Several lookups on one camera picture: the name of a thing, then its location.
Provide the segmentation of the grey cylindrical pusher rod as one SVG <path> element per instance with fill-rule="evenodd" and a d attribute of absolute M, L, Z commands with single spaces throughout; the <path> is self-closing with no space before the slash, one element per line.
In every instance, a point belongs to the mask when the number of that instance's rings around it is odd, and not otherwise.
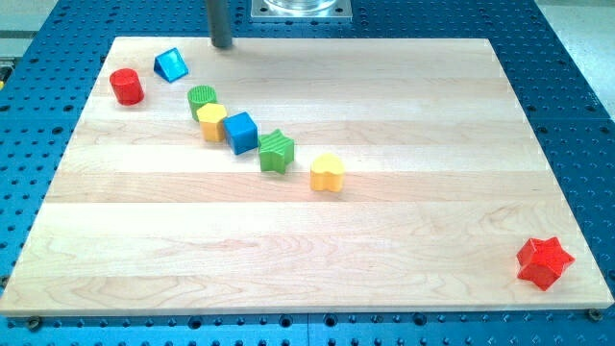
<path fill-rule="evenodd" d="M 209 37 L 216 48 L 231 48 L 233 34 L 227 0 L 205 0 Z"/>

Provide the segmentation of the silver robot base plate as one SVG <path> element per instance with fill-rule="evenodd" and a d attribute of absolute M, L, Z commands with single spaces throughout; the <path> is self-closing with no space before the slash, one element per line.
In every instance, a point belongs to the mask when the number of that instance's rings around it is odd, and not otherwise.
<path fill-rule="evenodd" d="M 350 19 L 351 0 L 251 0 L 257 19 Z"/>

